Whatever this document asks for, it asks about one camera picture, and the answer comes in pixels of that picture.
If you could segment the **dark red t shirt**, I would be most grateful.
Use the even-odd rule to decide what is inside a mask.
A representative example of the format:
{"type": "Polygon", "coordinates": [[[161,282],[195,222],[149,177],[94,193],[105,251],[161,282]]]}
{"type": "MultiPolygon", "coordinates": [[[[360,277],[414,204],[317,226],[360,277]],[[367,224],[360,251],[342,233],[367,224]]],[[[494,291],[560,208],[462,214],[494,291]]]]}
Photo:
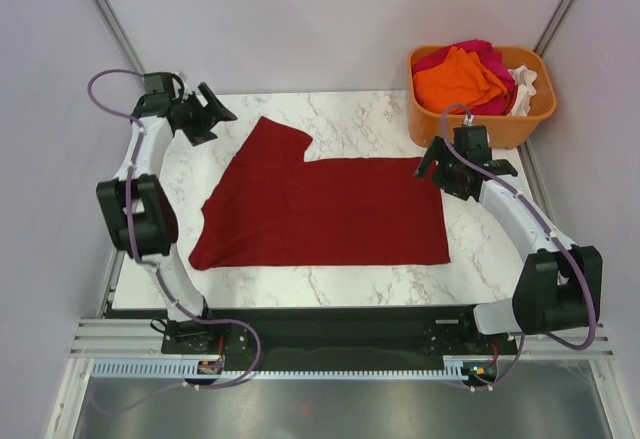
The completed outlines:
{"type": "Polygon", "coordinates": [[[414,177],[419,158],[307,162],[311,143],[258,120],[202,206],[194,269],[449,263],[441,192],[414,177]]]}

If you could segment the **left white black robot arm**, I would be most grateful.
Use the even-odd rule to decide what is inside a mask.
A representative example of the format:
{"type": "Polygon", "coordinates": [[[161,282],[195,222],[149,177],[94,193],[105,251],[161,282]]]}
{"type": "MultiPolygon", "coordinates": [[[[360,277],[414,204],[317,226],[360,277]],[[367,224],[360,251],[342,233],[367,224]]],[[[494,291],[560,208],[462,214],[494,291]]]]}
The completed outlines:
{"type": "Polygon", "coordinates": [[[111,242],[151,278],[161,295],[169,320],[190,322],[185,341],[208,352],[219,341],[219,328],[208,318],[208,305],[186,271],[177,241],[176,213],[161,185],[160,172],[168,147],[182,133],[192,146],[216,139],[214,128],[236,115],[206,83],[190,89],[173,72],[141,75],[143,95],[129,113],[102,102],[102,111],[128,121],[131,138],[123,161],[96,196],[111,242]]]}

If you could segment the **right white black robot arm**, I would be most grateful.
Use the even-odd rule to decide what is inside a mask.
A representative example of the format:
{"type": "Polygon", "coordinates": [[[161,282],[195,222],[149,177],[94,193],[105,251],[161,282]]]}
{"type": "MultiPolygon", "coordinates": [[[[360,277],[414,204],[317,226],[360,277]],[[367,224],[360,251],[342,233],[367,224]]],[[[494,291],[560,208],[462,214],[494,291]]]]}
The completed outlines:
{"type": "Polygon", "coordinates": [[[483,351],[495,334],[544,334],[557,340],[559,332],[579,327],[586,328],[587,336],[571,349],[591,345],[600,311],[602,256],[551,222],[527,194],[515,167],[494,158],[485,127],[458,127],[452,141],[434,137],[414,175],[430,177],[448,195],[480,204],[523,261],[512,297],[475,306],[474,318],[458,327],[465,350],[483,351]]]}

